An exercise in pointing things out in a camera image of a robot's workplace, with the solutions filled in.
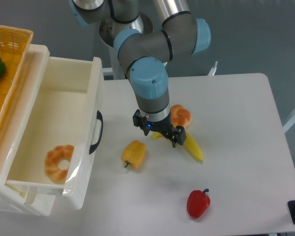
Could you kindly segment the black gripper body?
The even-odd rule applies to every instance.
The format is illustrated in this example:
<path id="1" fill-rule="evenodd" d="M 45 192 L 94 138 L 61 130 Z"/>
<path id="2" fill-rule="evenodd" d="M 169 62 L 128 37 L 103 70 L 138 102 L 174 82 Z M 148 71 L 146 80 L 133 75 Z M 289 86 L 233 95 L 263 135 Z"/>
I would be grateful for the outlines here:
<path id="1" fill-rule="evenodd" d="M 171 123 L 171 112 L 168 112 L 167 115 L 159 121 L 151 121 L 152 114 L 145 113 L 143 116 L 143 133 L 145 136 L 148 135 L 150 131 L 158 132 L 166 139 L 171 140 L 172 138 L 172 123 Z"/>

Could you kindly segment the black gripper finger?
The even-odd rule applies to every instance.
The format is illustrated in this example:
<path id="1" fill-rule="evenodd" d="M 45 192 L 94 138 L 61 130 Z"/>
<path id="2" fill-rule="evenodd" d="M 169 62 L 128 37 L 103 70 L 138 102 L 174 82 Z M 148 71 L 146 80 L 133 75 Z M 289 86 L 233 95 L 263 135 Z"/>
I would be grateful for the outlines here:
<path id="1" fill-rule="evenodd" d="M 135 127 L 139 127 L 145 136 L 147 136 L 150 132 L 151 124 L 148 120 L 148 115 L 142 115 L 140 110 L 137 109 L 133 115 L 133 124 Z"/>
<path id="2" fill-rule="evenodd" d="M 175 148 L 176 145 L 182 146 L 186 140 L 186 132 L 183 126 L 171 126 L 170 131 L 167 133 L 168 139 L 172 143 L 172 147 Z"/>

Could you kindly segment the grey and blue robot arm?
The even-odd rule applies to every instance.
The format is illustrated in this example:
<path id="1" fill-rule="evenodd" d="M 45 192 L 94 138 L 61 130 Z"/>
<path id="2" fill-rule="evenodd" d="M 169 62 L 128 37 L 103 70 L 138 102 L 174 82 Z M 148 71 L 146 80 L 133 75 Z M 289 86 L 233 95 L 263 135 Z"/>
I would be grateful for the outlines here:
<path id="1" fill-rule="evenodd" d="M 138 104 L 134 125 L 145 134 L 160 133 L 173 146 L 182 145 L 186 132 L 171 119 L 165 63 L 207 49 L 211 41 L 208 23 L 193 17 L 185 0 L 154 1 L 162 28 L 150 33 L 144 33 L 136 0 L 72 0 L 69 4 L 81 25 L 111 22 L 110 45 Z"/>

